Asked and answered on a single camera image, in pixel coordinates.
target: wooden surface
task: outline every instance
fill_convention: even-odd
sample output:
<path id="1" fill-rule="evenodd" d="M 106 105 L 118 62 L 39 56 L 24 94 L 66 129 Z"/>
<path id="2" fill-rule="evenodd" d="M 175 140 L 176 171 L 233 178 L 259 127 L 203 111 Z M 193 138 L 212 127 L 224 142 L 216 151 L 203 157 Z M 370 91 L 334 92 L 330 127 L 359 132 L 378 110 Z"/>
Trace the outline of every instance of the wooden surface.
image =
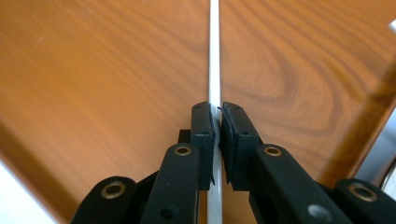
<path id="1" fill-rule="evenodd" d="M 157 170 L 206 99 L 208 1 L 0 3 L 0 156 L 61 221 Z M 395 105 L 396 3 L 220 1 L 222 100 L 318 182 L 351 176 Z M 224 186 L 224 223 L 253 223 Z"/>

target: wood grain pattern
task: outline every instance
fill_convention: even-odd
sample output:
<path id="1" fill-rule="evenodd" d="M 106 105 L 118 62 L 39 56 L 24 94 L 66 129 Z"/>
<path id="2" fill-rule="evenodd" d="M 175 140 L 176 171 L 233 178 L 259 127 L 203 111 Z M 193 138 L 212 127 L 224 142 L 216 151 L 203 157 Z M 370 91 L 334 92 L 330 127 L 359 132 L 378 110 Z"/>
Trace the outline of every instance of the wood grain pattern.
<path id="1" fill-rule="evenodd" d="M 241 0 L 220 8 L 223 100 L 244 107 L 262 140 L 285 147 L 318 182 L 332 187 L 353 176 L 395 106 L 388 25 L 396 2 Z M 225 191 L 225 216 L 246 207 L 246 195 Z"/>
<path id="2" fill-rule="evenodd" d="M 2 1 L 2 160 L 63 222 L 158 170 L 207 99 L 207 30 L 206 1 Z"/>

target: wooden table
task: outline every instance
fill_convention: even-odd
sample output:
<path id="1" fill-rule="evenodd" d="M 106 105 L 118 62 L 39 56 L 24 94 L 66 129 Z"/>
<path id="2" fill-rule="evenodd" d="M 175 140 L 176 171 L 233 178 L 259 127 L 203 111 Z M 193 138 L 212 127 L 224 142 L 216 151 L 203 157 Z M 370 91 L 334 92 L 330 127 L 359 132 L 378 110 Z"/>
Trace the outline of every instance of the wooden table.
<path id="1" fill-rule="evenodd" d="M 220 1 L 222 100 L 329 187 L 395 106 L 392 0 Z M 0 156 L 60 221 L 156 171 L 207 99 L 209 1 L 3 1 Z M 254 222 L 224 186 L 224 223 Z"/>

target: white strip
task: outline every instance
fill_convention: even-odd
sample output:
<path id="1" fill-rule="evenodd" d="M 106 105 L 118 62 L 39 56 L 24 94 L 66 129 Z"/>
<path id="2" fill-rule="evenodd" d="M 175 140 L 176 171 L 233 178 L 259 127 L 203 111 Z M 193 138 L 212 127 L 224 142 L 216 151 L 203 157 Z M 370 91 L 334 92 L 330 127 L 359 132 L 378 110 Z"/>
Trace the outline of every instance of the white strip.
<path id="1" fill-rule="evenodd" d="M 213 156 L 213 176 L 216 185 L 211 185 L 207 193 L 207 223 L 222 223 L 221 198 L 221 156 L 219 151 L 220 100 L 220 52 L 219 52 L 219 0 L 210 0 L 209 37 L 209 103 L 212 105 L 215 126 L 215 151 Z"/>
<path id="2" fill-rule="evenodd" d="M 390 23 L 389 28 L 396 34 L 396 20 Z"/>

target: brown tabletop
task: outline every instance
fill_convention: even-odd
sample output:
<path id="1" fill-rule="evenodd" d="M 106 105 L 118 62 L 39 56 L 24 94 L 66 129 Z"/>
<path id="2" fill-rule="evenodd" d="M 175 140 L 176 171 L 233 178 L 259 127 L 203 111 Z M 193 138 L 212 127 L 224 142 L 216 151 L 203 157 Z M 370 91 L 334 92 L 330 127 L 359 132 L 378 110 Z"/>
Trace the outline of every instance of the brown tabletop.
<path id="1" fill-rule="evenodd" d="M 353 176 L 395 106 L 391 0 L 220 1 L 222 100 L 319 183 Z M 207 99 L 209 1 L 3 1 L 0 156 L 62 222 L 158 170 Z M 251 223 L 224 186 L 224 223 Z"/>

